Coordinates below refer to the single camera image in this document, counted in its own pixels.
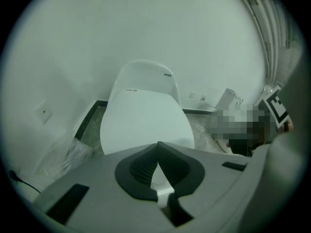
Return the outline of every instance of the electrical outlet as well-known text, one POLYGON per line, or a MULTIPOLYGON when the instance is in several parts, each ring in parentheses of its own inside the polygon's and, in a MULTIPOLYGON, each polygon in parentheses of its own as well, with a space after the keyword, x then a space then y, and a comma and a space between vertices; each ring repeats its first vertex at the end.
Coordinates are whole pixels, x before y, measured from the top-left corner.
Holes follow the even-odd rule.
POLYGON ((46 122, 53 115, 53 112, 48 102, 44 101, 35 109, 35 114, 38 116, 38 118, 41 120, 43 124, 46 124, 46 122))
POLYGON ((189 95, 189 98, 192 99, 192 98, 194 98, 194 96, 195 96, 195 91, 191 91, 191 92, 190 92, 190 95, 189 95))

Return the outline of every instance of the toilet lid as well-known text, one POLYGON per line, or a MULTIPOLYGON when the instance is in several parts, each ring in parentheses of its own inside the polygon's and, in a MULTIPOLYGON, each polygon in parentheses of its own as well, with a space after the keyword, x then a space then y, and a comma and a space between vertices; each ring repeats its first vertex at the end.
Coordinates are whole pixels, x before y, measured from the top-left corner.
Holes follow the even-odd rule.
POLYGON ((194 148, 191 126, 178 103, 152 91, 120 91, 105 111, 100 134, 104 154, 158 141, 194 148))

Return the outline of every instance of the plastic sheet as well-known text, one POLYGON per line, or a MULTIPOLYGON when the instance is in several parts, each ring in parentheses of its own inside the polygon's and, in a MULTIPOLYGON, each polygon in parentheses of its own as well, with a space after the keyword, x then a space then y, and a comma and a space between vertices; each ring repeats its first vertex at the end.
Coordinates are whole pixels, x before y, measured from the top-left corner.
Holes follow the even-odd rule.
POLYGON ((78 139, 65 138, 52 145, 40 162, 36 175, 55 181, 89 160, 94 149, 78 139))

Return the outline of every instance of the black strip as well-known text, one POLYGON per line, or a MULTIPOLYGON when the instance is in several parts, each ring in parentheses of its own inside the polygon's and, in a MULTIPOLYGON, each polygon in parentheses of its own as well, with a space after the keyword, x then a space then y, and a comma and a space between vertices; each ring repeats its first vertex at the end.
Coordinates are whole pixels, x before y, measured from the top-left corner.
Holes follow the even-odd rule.
POLYGON ((211 115, 213 112, 211 111, 198 111, 198 110, 189 110, 183 109, 185 114, 198 114, 198 115, 211 115))
POLYGON ((191 219, 190 216, 179 204, 178 199, 176 198, 174 193, 169 194, 168 198, 168 207, 171 210, 170 221, 173 223, 174 226, 179 226, 184 223, 187 223, 191 219))
POLYGON ((225 167, 231 168, 231 169, 235 169, 238 171, 242 171, 242 172, 246 168, 246 165, 240 165, 240 164, 236 164, 236 163, 232 163, 232 162, 225 162, 222 164, 222 166, 225 166, 225 167))
POLYGON ((83 122, 81 123, 75 138, 77 138, 79 141, 81 141, 81 138, 86 130, 86 127, 88 126, 89 122, 91 121, 92 117, 94 116, 94 113, 96 112, 98 107, 107 107, 108 101, 102 101, 102 100, 97 100, 86 117, 84 118, 83 122))
POLYGON ((48 212, 47 215, 55 221, 65 224, 74 212, 89 187, 75 184, 48 212))

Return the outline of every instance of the toilet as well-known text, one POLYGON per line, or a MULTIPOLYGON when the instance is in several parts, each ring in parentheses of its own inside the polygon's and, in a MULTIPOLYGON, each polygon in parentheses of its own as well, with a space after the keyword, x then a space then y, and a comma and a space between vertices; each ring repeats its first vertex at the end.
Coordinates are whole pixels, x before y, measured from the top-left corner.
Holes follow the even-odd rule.
POLYGON ((126 64, 112 88, 100 139, 105 155, 158 141, 193 149, 174 74, 149 60, 126 64))

